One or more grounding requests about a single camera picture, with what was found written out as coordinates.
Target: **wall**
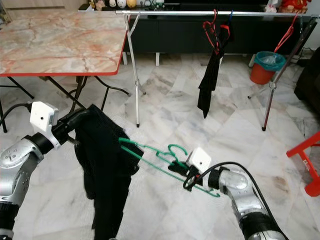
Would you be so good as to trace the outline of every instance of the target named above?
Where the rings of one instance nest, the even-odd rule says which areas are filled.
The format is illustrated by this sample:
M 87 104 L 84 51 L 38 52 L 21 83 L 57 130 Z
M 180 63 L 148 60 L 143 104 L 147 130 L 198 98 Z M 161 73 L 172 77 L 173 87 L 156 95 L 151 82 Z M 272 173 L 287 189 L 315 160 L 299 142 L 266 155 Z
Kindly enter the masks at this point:
M 308 2 L 308 14 L 320 14 L 320 0 L 312 0 Z M 305 43 L 305 48 L 317 49 L 320 47 L 320 20 L 317 20 L 318 24 L 313 30 L 308 41 Z

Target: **black cloth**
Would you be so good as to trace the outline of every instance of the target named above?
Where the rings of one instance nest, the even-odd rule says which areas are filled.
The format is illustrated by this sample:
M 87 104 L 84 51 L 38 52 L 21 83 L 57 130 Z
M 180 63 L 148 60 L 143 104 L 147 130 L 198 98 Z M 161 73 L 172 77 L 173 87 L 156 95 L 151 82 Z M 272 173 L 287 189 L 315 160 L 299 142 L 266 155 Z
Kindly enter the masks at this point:
M 94 239 L 108 240 L 118 233 L 139 159 L 121 149 L 118 139 L 128 138 L 121 127 L 96 106 L 89 110 L 92 115 L 75 129 L 80 142 L 75 154 L 84 171 L 87 197 L 94 200 Z M 133 144 L 125 146 L 139 156 L 144 153 Z
M 204 118 L 207 117 L 210 109 L 211 92 L 216 89 L 220 59 L 225 54 L 224 48 L 227 45 L 228 39 L 230 37 L 230 29 L 230 26 L 227 24 L 222 24 L 220 26 L 220 33 L 218 37 L 221 46 L 218 52 L 216 50 L 212 52 L 204 77 L 199 86 L 200 92 L 198 98 L 198 108 L 203 111 Z

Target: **red chair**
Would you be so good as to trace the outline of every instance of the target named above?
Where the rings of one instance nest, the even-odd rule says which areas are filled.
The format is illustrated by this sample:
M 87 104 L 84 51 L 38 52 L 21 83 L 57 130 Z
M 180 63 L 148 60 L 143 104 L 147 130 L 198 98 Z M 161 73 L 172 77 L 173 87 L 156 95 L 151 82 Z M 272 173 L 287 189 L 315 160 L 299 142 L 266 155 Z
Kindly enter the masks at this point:
M 299 154 L 300 157 L 302 158 L 303 163 L 305 164 L 306 168 L 308 169 L 313 179 L 312 182 L 304 188 L 306 193 L 311 197 L 316 197 L 320 195 L 320 177 L 315 167 L 311 163 L 310 159 L 306 155 L 305 149 L 309 147 L 320 147 L 320 144 L 318 143 L 319 141 L 320 141 L 320 131 L 317 132 L 312 137 L 305 140 L 304 142 L 300 143 L 298 146 L 286 152 L 286 155 L 289 158 L 296 154 Z

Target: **plastic bag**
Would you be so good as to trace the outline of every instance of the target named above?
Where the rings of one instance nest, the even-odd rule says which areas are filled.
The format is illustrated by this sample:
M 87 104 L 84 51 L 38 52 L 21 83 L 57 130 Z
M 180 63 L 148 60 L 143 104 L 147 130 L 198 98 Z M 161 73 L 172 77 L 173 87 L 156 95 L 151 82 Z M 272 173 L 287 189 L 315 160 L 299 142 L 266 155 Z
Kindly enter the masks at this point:
M 285 65 L 286 59 L 284 56 L 271 51 L 260 51 L 256 54 L 254 62 L 263 67 L 264 70 L 276 72 Z

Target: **marble table top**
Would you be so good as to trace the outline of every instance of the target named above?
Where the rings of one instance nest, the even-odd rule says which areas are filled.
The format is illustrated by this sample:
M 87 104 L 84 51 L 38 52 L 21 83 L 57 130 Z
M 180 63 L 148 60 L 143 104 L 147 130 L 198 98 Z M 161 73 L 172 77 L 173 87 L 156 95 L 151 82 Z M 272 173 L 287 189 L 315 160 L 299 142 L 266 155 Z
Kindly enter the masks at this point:
M 0 77 L 115 75 L 125 39 L 114 12 L 29 15 L 0 31 Z

